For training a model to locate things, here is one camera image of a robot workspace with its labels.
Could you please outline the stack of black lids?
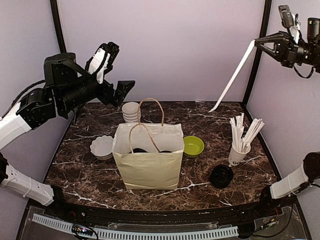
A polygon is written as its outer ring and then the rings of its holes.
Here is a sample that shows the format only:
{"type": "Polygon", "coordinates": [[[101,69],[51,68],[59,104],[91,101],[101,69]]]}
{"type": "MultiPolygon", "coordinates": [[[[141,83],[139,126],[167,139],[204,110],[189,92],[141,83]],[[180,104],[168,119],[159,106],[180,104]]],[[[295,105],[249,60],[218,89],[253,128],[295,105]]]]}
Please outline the stack of black lids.
{"type": "Polygon", "coordinates": [[[219,164],[214,167],[210,175],[211,184],[217,189],[226,188],[233,180],[234,173],[231,167],[219,164]]]}

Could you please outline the stack of white paper cups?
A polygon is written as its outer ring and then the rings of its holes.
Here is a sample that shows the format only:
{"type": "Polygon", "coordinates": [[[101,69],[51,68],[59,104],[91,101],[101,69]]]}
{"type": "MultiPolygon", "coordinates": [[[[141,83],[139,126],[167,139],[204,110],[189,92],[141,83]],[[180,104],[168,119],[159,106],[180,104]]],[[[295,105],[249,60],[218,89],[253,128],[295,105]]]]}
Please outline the stack of white paper cups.
{"type": "Polygon", "coordinates": [[[122,106],[122,115],[126,123],[137,123],[141,110],[137,102],[127,102],[122,106]]]}

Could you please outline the bundle of wrapped straws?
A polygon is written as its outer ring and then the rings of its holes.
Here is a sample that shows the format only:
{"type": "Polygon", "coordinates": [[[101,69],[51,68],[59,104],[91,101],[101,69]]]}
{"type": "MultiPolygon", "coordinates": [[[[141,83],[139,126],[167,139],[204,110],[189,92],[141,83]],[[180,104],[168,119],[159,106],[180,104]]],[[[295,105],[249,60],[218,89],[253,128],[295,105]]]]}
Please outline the bundle of wrapped straws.
{"type": "Polygon", "coordinates": [[[245,131],[244,117],[245,114],[242,112],[240,115],[231,117],[229,121],[232,132],[232,146],[240,153],[248,151],[252,141],[265,125],[262,118],[255,118],[245,131]]]}

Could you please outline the black plastic cup lid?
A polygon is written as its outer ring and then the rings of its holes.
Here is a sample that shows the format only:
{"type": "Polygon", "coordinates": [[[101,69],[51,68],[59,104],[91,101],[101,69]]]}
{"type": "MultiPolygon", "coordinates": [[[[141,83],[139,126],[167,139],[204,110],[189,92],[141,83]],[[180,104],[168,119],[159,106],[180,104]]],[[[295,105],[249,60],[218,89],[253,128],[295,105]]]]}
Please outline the black plastic cup lid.
{"type": "Polygon", "coordinates": [[[141,149],[141,148],[134,148],[132,151],[129,152],[130,154],[132,153],[147,153],[146,150],[141,149]]]}

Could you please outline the beige paper bag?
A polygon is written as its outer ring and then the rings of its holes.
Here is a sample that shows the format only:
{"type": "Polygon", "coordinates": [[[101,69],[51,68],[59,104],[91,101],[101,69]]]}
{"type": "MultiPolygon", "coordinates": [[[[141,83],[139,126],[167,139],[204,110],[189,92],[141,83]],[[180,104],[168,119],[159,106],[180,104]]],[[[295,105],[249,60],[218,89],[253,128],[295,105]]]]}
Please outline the beige paper bag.
{"type": "Polygon", "coordinates": [[[120,123],[115,131],[112,154],[128,190],[174,190],[180,178],[184,153],[182,125],[120,123]],[[135,148],[147,153],[130,153],[135,148]]]}

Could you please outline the left black frame post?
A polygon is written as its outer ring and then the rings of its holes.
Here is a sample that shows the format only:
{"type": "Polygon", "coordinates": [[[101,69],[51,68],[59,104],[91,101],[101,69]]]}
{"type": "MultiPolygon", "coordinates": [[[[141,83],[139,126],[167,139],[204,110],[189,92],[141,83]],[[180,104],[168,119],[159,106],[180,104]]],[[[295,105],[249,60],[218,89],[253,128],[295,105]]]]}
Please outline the left black frame post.
{"type": "Polygon", "coordinates": [[[62,30],[58,1],[50,0],[49,2],[50,2],[51,15],[52,15],[52,20],[53,20],[53,25],[55,29],[59,50],[61,53],[66,53],[67,48],[64,40],[63,30],[62,30]]]}

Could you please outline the green bowl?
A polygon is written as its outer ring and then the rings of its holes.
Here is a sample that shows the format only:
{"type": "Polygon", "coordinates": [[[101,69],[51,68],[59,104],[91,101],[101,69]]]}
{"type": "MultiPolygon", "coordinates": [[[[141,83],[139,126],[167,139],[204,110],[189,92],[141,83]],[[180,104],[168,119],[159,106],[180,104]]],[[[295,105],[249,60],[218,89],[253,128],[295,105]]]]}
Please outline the green bowl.
{"type": "Polygon", "coordinates": [[[186,136],[183,138],[183,141],[183,154],[188,158],[195,158],[199,156],[205,149],[205,144],[199,137],[186,136]]]}

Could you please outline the white cup holding straws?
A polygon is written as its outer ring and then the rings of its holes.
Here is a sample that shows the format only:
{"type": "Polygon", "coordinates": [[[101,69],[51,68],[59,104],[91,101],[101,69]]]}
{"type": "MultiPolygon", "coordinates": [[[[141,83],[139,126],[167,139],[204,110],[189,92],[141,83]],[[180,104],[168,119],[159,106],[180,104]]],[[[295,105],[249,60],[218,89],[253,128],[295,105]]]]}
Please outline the white cup holding straws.
{"type": "Polygon", "coordinates": [[[231,166],[238,166],[243,159],[246,157],[246,155],[251,151],[251,145],[248,145],[248,148],[246,151],[241,152],[236,150],[235,144],[232,143],[231,149],[228,156],[228,162],[231,166]]]}

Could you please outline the right black frame post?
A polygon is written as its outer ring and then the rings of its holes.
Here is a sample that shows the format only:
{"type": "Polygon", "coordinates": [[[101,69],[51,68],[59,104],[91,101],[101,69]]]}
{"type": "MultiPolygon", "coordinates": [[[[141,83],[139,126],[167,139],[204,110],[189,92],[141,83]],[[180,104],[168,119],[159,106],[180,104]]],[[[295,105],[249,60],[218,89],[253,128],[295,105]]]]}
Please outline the right black frame post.
{"type": "MultiPolygon", "coordinates": [[[[261,27],[260,27],[260,32],[259,32],[259,37],[265,37],[267,35],[267,30],[268,30],[268,25],[269,25],[269,19],[270,19],[270,14],[271,14],[271,8],[272,8],[272,0],[265,0],[264,1],[264,8],[263,8],[263,15],[262,15],[262,21],[261,21],[261,27]]],[[[257,49],[254,55],[254,60],[251,68],[251,72],[249,75],[248,83],[246,86],[246,90],[244,93],[244,97],[241,102],[241,107],[243,109],[247,108],[254,83],[257,77],[258,69],[260,66],[261,62],[261,57],[262,57],[262,51],[257,49]]]]}

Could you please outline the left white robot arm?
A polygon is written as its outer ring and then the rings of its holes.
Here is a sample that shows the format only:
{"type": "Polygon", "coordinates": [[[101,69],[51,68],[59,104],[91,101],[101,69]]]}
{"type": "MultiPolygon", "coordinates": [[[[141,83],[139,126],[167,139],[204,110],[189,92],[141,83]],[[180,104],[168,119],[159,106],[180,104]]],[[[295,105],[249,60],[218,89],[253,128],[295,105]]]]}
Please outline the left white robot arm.
{"type": "Polygon", "coordinates": [[[23,89],[21,80],[0,83],[0,209],[20,211],[26,198],[34,198],[67,218],[70,206],[54,200],[53,189],[43,184],[43,178],[70,120],[54,116],[33,129],[18,114],[21,104],[12,103],[23,89]]]}

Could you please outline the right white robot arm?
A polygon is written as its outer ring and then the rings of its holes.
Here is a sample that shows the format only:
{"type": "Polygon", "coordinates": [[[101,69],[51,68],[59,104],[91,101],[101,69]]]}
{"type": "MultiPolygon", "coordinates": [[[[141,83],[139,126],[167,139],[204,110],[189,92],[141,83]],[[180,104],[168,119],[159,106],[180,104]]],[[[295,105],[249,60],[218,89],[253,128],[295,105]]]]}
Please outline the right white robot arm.
{"type": "MultiPolygon", "coordinates": [[[[257,38],[254,46],[272,57],[283,67],[294,69],[303,79],[309,79],[313,73],[320,72],[320,35],[311,34],[304,41],[300,32],[292,30],[257,38]]],[[[272,184],[263,191],[266,196],[255,205],[255,213],[266,217],[275,208],[273,200],[295,195],[302,189],[312,185],[320,177],[320,161],[317,153],[309,153],[302,165],[284,179],[272,184]]]]}

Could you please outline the black frame post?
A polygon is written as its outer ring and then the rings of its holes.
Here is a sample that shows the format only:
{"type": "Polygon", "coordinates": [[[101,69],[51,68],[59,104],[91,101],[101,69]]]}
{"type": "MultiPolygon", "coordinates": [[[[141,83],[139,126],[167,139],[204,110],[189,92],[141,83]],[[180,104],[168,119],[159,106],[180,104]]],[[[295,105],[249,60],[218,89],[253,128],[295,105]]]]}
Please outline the black frame post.
{"type": "Polygon", "coordinates": [[[55,29],[59,50],[61,53],[66,53],[67,48],[64,40],[63,30],[62,30],[58,1],[50,0],[49,2],[50,2],[51,15],[52,15],[52,20],[53,20],[53,25],[55,29]]]}
{"type": "MultiPolygon", "coordinates": [[[[262,21],[261,21],[261,27],[260,27],[260,32],[259,32],[259,37],[265,37],[267,35],[267,30],[268,30],[268,25],[269,25],[269,19],[270,19],[270,14],[271,14],[271,8],[272,8],[272,0],[265,0],[264,1],[264,8],[263,8],[263,15],[262,15],[262,21]]],[[[248,83],[246,86],[246,90],[244,93],[244,97],[241,102],[241,107],[243,109],[247,108],[254,83],[257,77],[258,69],[260,66],[261,62],[261,57],[262,57],[262,51],[257,49],[254,55],[254,60],[251,68],[251,72],[249,75],[248,83]]]]}

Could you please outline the white scalloped bowl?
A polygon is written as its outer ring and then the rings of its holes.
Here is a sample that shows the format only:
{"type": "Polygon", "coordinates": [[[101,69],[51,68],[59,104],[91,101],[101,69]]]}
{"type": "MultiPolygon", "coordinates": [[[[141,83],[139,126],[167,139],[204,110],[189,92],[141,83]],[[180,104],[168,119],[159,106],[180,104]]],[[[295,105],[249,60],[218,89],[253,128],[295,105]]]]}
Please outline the white scalloped bowl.
{"type": "Polygon", "coordinates": [[[91,142],[90,152],[98,160],[109,160],[113,157],[112,147],[113,147],[113,137],[110,135],[98,136],[95,140],[91,142]]]}

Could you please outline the black table edge rail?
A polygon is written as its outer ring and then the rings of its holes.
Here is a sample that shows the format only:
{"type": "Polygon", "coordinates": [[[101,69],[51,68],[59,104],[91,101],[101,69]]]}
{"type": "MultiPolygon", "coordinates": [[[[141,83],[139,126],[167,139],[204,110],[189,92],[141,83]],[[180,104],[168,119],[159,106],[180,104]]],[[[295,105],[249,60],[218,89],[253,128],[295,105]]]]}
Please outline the black table edge rail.
{"type": "Polygon", "coordinates": [[[66,202],[50,208],[29,200],[27,208],[36,207],[45,214],[64,221],[89,226],[106,226],[111,223],[142,225],[182,225],[218,222],[219,224],[246,224],[261,217],[276,214],[273,208],[267,210],[258,202],[242,205],[181,211],[135,211],[85,206],[66,202]]]}

